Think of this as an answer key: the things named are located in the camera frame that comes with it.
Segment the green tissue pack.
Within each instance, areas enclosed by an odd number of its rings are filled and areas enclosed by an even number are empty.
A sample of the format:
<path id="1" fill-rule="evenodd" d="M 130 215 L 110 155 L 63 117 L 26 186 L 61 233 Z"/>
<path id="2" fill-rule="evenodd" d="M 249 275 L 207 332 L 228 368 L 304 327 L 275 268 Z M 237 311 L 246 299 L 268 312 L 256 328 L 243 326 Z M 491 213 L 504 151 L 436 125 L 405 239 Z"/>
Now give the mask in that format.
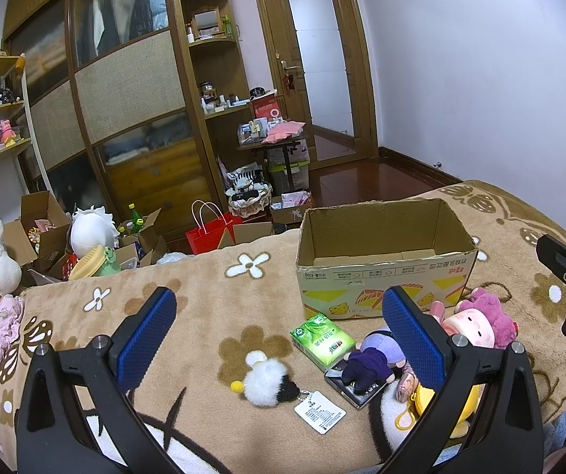
<path id="1" fill-rule="evenodd" d="M 356 340 L 323 314 L 315 314 L 290 332 L 292 343 L 326 372 L 356 347 Z"/>

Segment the small black side table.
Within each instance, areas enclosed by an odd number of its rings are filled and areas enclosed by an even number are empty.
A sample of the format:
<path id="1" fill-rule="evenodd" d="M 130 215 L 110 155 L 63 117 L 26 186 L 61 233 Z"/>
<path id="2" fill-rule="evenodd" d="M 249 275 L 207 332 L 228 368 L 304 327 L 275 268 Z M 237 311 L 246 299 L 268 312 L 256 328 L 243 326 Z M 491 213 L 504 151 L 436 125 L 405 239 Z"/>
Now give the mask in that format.
<path id="1" fill-rule="evenodd" d="M 277 194 L 310 188 L 310 153 L 304 136 L 276 143 L 249 142 L 236 148 L 265 158 L 266 169 Z"/>

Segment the black card holder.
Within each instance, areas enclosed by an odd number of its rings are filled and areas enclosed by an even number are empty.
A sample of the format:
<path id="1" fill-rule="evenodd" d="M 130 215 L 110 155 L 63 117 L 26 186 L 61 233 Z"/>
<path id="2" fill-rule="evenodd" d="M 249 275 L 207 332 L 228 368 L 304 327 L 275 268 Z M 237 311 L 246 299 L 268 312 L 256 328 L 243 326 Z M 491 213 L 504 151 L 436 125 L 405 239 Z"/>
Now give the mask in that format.
<path id="1" fill-rule="evenodd" d="M 362 410 L 395 380 L 395 373 L 386 365 L 375 366 L 358 357 L 342 359 L 325 372 L 324 378 L 355 409 Z"/>

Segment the pink haired plush doll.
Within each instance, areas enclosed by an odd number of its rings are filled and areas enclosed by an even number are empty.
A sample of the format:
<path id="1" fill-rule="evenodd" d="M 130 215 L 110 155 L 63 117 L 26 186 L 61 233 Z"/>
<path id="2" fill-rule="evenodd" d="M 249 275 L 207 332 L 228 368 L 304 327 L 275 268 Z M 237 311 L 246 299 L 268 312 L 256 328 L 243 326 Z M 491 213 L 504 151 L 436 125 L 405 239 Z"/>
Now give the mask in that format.
<path id="1" fill-rule="evenodd" d="M 483 288 L 471 291 L 448 313 L 444 304 L 435 301 L 429 314 L 449 335 L 463 335 L 476 347 L 504 350 L 517 338 L 517 325 L 502 309 L 499 297 Z"/>

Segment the red box on shelf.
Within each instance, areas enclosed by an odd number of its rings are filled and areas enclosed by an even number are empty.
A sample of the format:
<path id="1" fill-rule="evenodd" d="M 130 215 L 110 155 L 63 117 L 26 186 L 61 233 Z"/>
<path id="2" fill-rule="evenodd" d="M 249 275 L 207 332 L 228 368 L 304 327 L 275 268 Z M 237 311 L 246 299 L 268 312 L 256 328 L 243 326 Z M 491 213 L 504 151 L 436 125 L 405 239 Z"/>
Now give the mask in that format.
<path id="1" fill-rule="evenodd" d="M 274 121 L 282 116 L 279 103 L 277 102 L 277 93 L 275 92 L 268 92 L 258 98 L 252 98 L 251 107 L 253 115 L 257 119 Z"/>

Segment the purple haired doll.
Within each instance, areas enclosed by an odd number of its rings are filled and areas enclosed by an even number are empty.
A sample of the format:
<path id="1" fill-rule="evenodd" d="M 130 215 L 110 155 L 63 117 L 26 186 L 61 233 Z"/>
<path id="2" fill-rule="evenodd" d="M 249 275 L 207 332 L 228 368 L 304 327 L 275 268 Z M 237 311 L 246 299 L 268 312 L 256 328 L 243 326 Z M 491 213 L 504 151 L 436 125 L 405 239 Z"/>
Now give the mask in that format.
<path id="1" fill-rule="evenodd" d="M 350 352 L 346 361 L 358 357 L 370 361 L 375 366 L 386 365 L 393 372 L 406 364 L 405 354 L 388 326 L 375 329 L 375 331 L 367 334 L 359 349 Z"/>

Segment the green frog yellow basket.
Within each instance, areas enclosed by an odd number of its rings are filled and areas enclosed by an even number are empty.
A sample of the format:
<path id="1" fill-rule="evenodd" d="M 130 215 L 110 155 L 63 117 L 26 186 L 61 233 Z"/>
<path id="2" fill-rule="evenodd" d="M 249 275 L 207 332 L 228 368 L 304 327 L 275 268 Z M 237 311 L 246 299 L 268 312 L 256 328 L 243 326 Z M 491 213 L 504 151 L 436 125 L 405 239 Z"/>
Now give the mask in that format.
<path id="1" fill-rule="evenodd" d="M 112 247 L 97 245 L 77 261 L 69 275 L 69 280 L 89 277 L 109 276 L 120 272 L 116 252 Z"/>

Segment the wooden toy shelf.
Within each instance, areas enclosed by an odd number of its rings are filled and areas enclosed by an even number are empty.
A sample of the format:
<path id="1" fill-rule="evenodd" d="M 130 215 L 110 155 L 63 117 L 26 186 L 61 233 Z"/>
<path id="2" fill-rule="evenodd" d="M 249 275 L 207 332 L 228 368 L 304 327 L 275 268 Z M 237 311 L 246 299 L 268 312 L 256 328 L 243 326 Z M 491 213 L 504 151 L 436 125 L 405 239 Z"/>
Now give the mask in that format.
<path id="1" fill-rule="evenodd" d="M 11 56 L 0 50 L 0 162 L 12 160 L 19 184 L 29 192 L 19 156 L 32 150 L 39 175 L 47 190 L 52 184 L 38 146 L 32 106 L 28 97 L 26 57 Z"/>

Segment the red paper gift bag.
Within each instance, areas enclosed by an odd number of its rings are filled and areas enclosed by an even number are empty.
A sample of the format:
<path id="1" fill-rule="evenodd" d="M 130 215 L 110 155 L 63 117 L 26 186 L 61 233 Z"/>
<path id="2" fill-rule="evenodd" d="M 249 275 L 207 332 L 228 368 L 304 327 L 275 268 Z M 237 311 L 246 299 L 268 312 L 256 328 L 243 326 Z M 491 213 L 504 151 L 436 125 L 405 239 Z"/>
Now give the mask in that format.
<path id="1" fill-rule="evenodd" d="M 205 209 L 214 215 L 214 219 L 208 223 L 203 216 Z M 235 216 L 231 212 L 223 213 L 217 204 L 210 201 L 194 201 L 191 205 L 191 214 L 196 227 L 188 231 L 186 237 L 194 255 L 217 249 L 225 231 L 234 239 L 234 227 L 242 223 L 240 216 Z"/>

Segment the large wooden wardrobe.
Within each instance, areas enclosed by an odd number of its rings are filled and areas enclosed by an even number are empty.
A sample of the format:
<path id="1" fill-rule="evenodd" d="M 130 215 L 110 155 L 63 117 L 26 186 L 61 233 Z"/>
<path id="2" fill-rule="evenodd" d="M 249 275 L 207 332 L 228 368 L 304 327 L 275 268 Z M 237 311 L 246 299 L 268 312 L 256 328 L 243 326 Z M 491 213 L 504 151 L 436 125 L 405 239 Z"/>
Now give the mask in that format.
<path id="1" fill-rule="evenodd" d="M 8 0 L 2 38 L 26 58 L 33 188 L 66 211 L 156 213 L 181 240 L 218 200 L 206 99 L 247 92 L 229 0 Z"/>

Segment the green glass bottle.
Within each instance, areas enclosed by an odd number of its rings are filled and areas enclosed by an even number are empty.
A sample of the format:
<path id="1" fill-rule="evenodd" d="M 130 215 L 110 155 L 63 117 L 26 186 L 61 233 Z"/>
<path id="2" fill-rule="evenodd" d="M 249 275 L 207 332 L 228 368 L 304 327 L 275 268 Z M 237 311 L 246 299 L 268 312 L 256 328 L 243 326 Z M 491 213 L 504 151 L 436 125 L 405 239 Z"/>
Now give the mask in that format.
<path id="1" fill-rule="evenodd" d="M 130 233 L 131 234 L 136 234 L 138 233 L 143 226 L 145 225 L 145 219 L 143 219 L 143 216 L 140 215 L 139 211 L 137 211 L 137 208 L 135 206 L 135 203 L 132 202 L 129 204 L 129 210 L 131 213 L 131 219 L 130 219 Z"/>

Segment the white black fluffy keychain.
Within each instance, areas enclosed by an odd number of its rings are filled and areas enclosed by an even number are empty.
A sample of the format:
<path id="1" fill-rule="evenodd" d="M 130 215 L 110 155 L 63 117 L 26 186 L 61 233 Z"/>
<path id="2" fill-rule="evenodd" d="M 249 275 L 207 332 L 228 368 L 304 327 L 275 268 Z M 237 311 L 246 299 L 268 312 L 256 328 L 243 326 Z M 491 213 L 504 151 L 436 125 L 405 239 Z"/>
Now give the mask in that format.
<path id="1" fill-rule="evenodd" d="M 246 355 L 246 364 L 249 371 L 241 381 L 231 383 L 231 390 L 244 396 L 253 406 L 274 408 L 300 397 L 300 388 L 279 359 L 269 358 L 265 352 L 254 350 Z"/>

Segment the wooden door with glass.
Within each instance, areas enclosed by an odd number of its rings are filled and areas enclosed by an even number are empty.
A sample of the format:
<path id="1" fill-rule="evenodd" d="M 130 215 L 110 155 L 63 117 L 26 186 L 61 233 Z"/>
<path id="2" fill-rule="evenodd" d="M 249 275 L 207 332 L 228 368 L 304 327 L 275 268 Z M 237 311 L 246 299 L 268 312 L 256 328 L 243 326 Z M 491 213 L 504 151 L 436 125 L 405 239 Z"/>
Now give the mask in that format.
<path id="1" fill-rule="evenodd" d="M 277 100 L 314 168 L 375 157 L 369 53 L 357 0 L 256 0 Z"/>

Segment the lace trimmed basket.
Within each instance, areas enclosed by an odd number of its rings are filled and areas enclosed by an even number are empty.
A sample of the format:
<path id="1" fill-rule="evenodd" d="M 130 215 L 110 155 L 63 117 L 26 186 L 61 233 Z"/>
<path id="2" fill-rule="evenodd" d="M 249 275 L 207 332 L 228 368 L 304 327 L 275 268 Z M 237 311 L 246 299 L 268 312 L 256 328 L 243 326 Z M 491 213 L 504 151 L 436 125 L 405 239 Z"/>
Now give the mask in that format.
<path id="1" fill-rule="evenodd" d="M 226 190 L 229 198 L 229 211 L 233 216 L 248 218 L 263 212 L 270 206 L 272 187 L 267 182 L 240 179 L 238 183 Z"/>

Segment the white round plush toy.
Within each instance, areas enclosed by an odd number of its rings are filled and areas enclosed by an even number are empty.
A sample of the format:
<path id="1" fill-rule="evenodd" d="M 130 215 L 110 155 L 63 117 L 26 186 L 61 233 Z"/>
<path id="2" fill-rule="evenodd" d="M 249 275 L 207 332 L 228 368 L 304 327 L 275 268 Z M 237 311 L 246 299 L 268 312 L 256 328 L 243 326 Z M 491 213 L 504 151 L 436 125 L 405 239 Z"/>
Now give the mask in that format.
<path id="1" fill-rule="evenodd" d="M 118 231 L 113 215 L 104 207 L 90 207 L 88 210 L 77 209 L 72 215 L 70 246 L 81 259 L 94 247 L 116 247 Z"/>

